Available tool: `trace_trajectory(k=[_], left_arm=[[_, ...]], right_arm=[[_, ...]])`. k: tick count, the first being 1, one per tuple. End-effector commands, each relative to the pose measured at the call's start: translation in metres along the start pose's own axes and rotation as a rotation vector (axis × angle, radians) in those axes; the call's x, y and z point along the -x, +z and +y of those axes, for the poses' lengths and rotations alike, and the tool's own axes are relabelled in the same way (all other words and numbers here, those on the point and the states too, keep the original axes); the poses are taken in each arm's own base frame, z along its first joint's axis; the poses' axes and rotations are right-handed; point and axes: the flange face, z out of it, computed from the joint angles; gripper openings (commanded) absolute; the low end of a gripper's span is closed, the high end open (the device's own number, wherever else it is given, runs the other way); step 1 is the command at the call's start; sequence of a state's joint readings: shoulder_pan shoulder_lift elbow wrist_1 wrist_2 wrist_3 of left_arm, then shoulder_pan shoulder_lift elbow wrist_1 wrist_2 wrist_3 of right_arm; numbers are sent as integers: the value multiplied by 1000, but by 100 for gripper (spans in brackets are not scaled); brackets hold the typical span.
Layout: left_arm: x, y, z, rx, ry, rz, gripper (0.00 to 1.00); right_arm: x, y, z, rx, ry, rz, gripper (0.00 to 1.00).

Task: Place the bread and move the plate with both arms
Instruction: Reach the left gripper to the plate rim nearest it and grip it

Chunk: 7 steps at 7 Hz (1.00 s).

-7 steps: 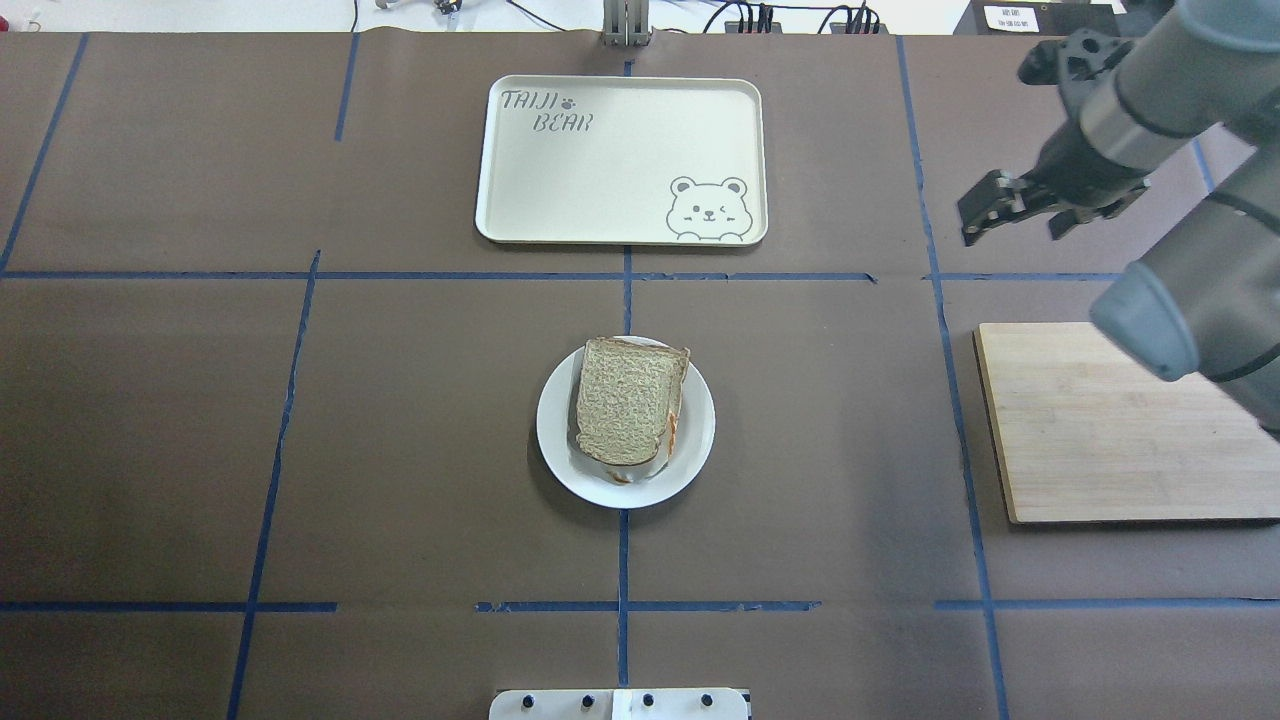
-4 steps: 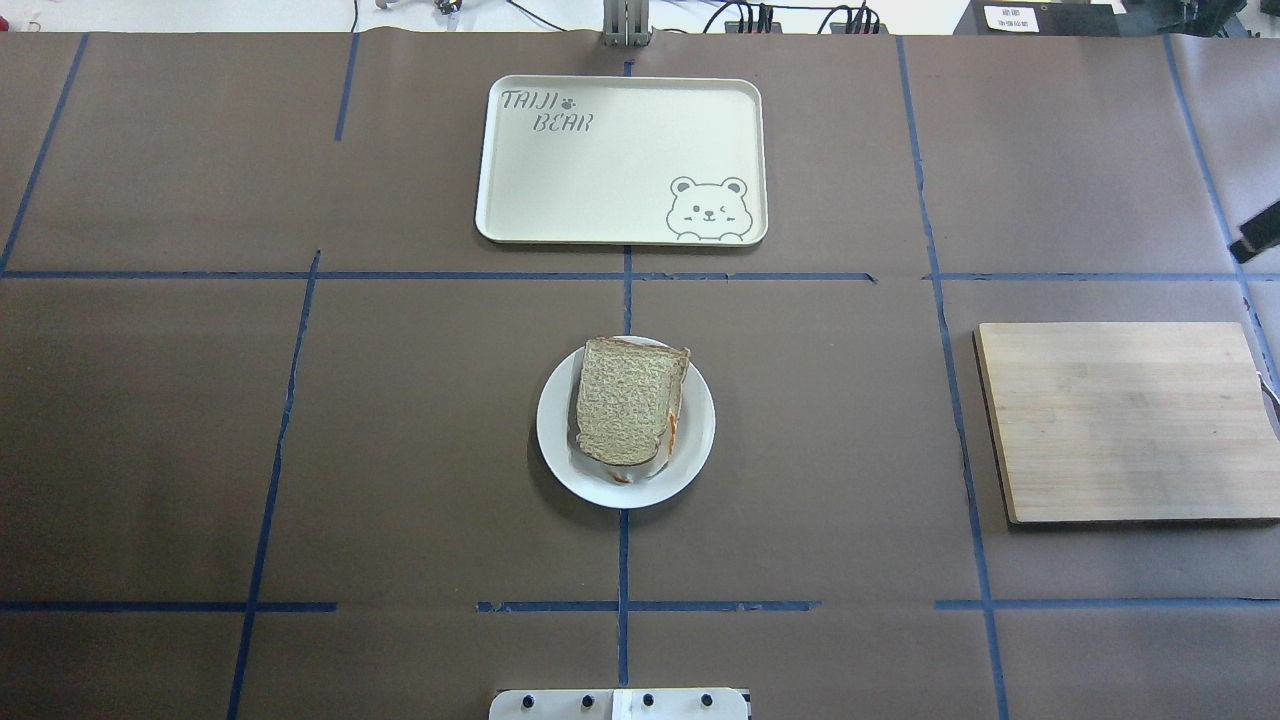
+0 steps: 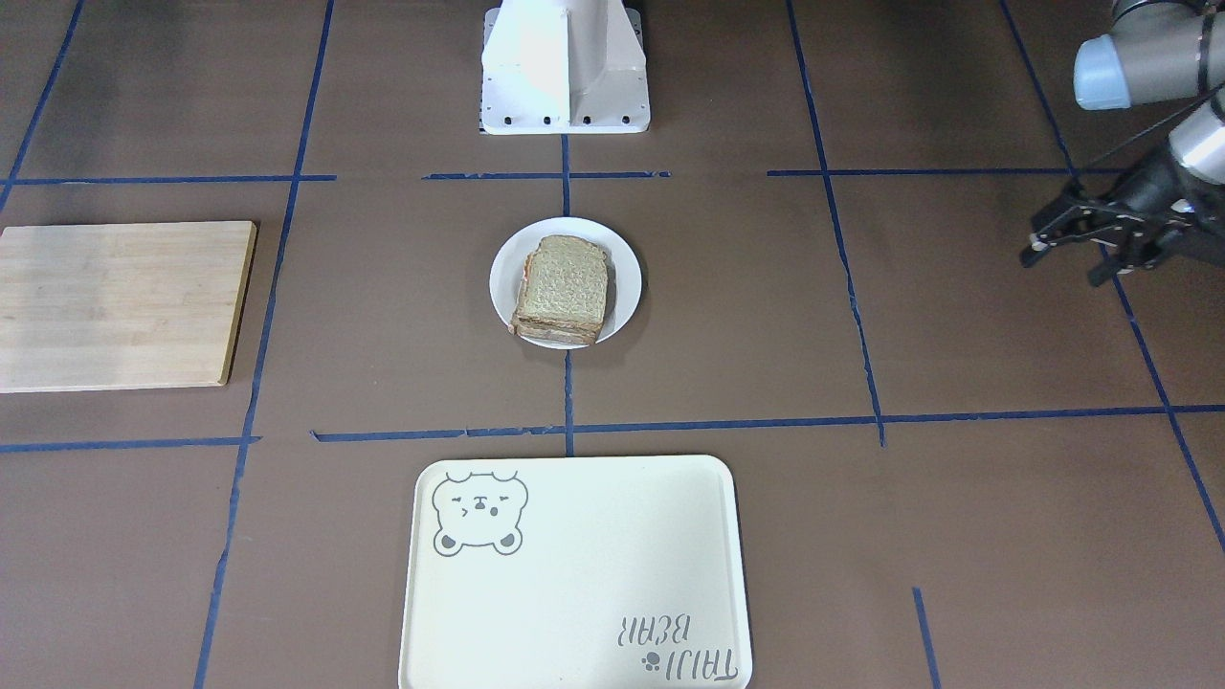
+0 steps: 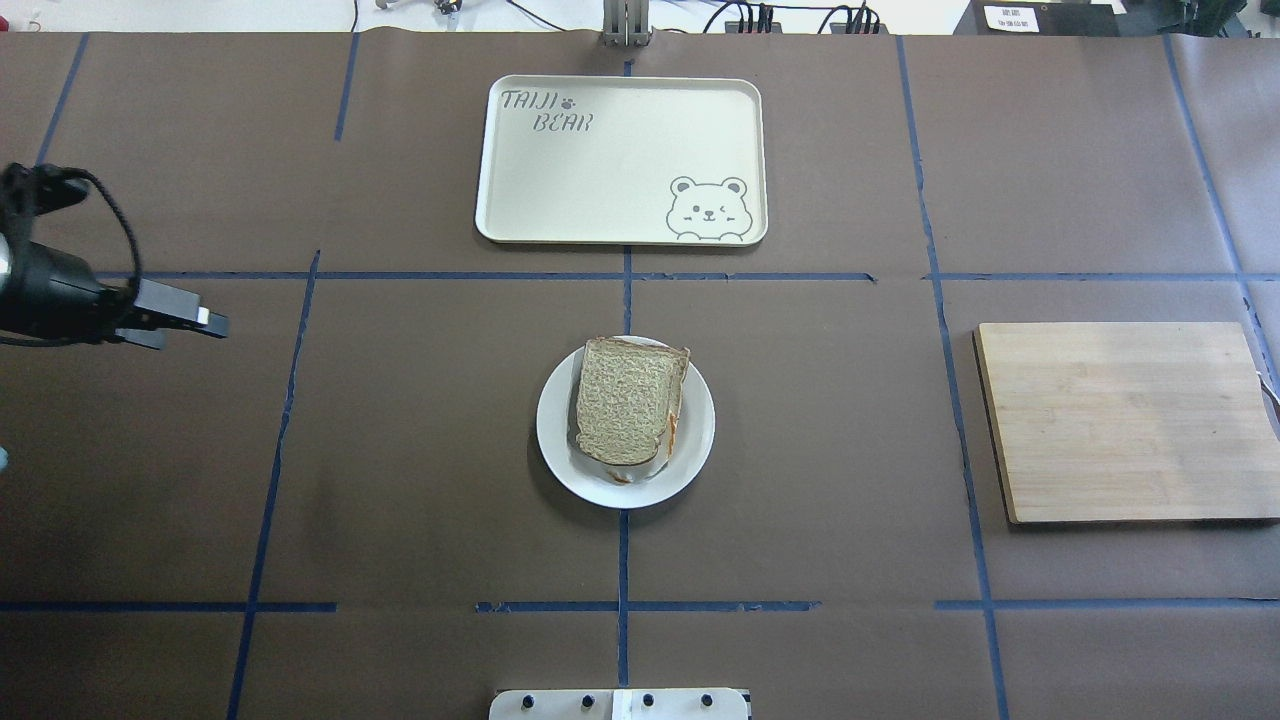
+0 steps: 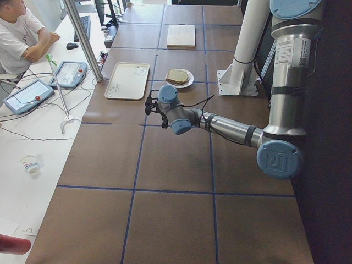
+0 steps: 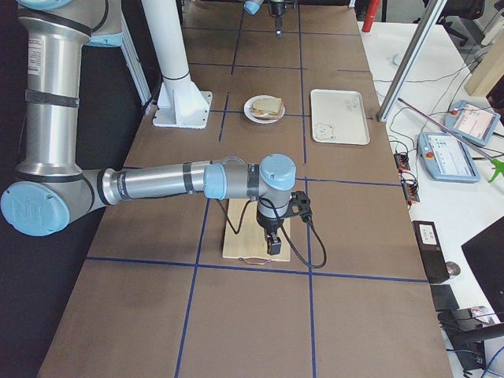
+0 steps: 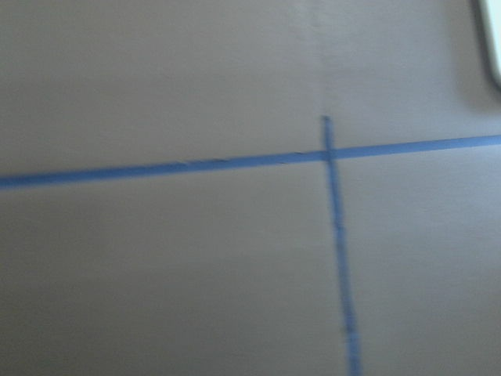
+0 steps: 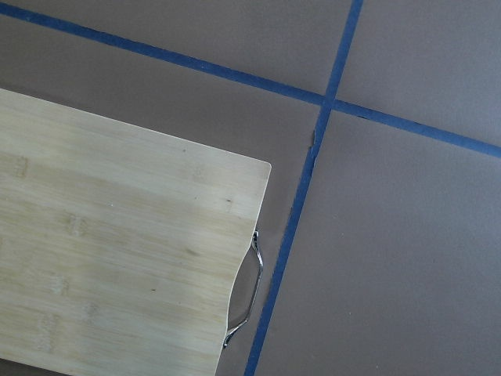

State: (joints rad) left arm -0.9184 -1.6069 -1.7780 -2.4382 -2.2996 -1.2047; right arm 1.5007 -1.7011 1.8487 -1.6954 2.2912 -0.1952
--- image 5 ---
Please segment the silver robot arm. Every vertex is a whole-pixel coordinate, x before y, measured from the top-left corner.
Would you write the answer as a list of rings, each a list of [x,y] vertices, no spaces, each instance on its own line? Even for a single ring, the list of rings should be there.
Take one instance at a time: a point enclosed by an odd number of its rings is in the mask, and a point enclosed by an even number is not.
[[[203,109],[184,106],[172,85],[149,96],[145,112],[162,116],[162,126],[177,135],[199,127],[249,147],[257,148],[259,168],[276,179],[291,179],[304,167],[301,149],[306,137],[303,107],[311,41],[322,28],[324,1],[248,1],[232,63],[218,71],[221,95],[248,95],[249,77],[267,20],[274,38],[274,66],[268,125],[260,129]]]

